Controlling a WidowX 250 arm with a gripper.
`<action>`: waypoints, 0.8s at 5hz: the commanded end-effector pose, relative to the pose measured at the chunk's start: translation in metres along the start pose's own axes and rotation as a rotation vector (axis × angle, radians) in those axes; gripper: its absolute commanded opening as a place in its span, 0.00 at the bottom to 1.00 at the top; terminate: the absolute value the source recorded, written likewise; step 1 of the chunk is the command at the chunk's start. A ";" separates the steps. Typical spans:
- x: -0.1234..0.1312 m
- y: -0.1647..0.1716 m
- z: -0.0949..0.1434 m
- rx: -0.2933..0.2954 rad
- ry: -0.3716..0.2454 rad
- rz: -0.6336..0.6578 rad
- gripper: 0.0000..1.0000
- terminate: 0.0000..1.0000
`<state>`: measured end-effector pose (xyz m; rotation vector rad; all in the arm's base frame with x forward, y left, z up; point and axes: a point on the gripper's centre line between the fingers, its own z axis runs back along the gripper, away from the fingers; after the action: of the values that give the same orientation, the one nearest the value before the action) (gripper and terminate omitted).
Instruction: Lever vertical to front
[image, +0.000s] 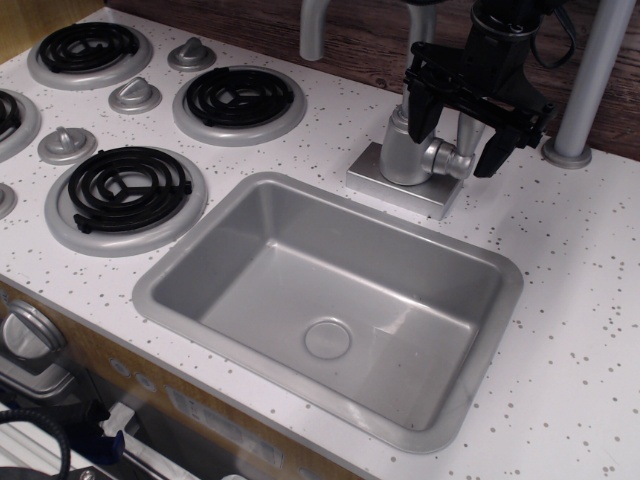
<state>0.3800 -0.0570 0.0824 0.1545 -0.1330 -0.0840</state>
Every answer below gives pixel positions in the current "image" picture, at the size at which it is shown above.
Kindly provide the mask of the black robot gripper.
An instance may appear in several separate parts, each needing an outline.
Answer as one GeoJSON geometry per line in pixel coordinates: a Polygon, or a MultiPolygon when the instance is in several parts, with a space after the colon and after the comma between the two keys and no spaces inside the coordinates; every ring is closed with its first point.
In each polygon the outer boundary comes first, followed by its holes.
{"type": "Polygon", "coordinates": [[[444,107],[491,126],[496,132],[477,162],[477,178],[495,175],[516,147],[537,146],[555,115],[555,106],[524,73],[540,25],[539,17],[474,17],[462,49],[414,43],[405,74],[411,139],[422,143],[444,107]]]}

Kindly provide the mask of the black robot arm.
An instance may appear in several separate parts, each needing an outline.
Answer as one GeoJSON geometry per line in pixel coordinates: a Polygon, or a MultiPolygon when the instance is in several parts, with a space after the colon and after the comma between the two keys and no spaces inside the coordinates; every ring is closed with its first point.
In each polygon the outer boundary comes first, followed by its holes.
{"type": "Polygon", "coordinates": [[[549,1],[476,1],[462,49],[429,42],[411,47],[405,73],[409,92],[408,132],[423,141],[444,107],[493,128],[474,175],[490,178],[517,148],[535,147],[556,107],[526,78],[524,65],[549,1]]]}

